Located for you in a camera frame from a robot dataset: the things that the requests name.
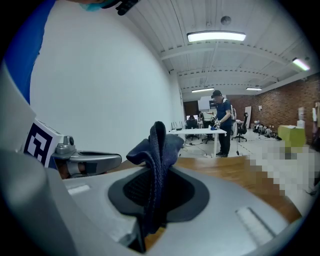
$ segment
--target brick wall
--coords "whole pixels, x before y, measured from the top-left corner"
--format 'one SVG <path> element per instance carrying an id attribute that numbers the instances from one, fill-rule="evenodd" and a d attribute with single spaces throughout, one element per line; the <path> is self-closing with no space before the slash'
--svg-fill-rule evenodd
<path id="1" fill-rule="evenodd" d="M 235 108 L 237 119 L 243 120 L 245 107 L 252 106 L 250 123 L 260 120 L 266 126 L 274 126 L 275 132 L 280 125 L 297 125 L 298 108 L 304 107 L 305 133 L 309 141 L 313 129 L 312 108 L 315 101 L 320 100 L 320 73 L 309 76 L 307 81 L 294 81 L 259 95 L 226 97 Z"/>

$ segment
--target computer monitor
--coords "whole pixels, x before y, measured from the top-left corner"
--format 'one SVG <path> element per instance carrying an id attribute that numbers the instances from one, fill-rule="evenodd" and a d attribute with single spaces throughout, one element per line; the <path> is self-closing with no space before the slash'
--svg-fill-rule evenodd
<path id="1" fill-rule="evenodd" d="M 198 120 L 198 115 L 197 114 L 194 114 L 193 117 L 194 117 L 195 120 Z"/>

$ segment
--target glove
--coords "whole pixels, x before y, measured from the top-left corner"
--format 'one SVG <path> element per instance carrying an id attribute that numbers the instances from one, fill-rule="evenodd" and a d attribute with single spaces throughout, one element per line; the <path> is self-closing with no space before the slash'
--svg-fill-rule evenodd
<path id="1" fill-rule="evenodd" d="M 220 126 L 221 126 L 221 122 L 220 122 L 219 120 L 215 120 L 214 126 L 215 126 L 217 129 L 219 129 Z"/>

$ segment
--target white table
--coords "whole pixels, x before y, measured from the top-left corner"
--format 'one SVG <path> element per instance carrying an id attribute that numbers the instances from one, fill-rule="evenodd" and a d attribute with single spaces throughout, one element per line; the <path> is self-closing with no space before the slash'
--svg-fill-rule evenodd
<path id="1" fill-rule="evenodd" d="M 225 130 L 210 130 L 209 128 L 202 128 L 202 129 L 182 129 L 176 131 L 169 131 L 167 134 L 184 134 L 184 135 L 191 135 L 191 134 L 214 134 L 214 146 L 213 146 L 213 157 L 216 157 L 217 154 L 217 143 L 218 143 L 218 134 L 226 134 Z"/>

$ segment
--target ceiling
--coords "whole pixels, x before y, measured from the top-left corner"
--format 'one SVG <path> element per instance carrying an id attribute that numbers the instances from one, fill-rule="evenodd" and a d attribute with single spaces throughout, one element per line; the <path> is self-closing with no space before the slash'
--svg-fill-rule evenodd
<path id="1" fill-rule="evenodd" d="M 303 72 L 293 58 L 317 63 L 303 33 L 271 0 L 141 0 L 128 14 L 167 70 L 177 72 L 184 101 L 208 95 L 191 93 L 203 88 L 252 94 L 247 87 L 265 88 Z M 229 25 L 221 23 L 223 16 L 231 17 Z M 209 30 L 246 38 L 188 41 L 187 33 Z"/>

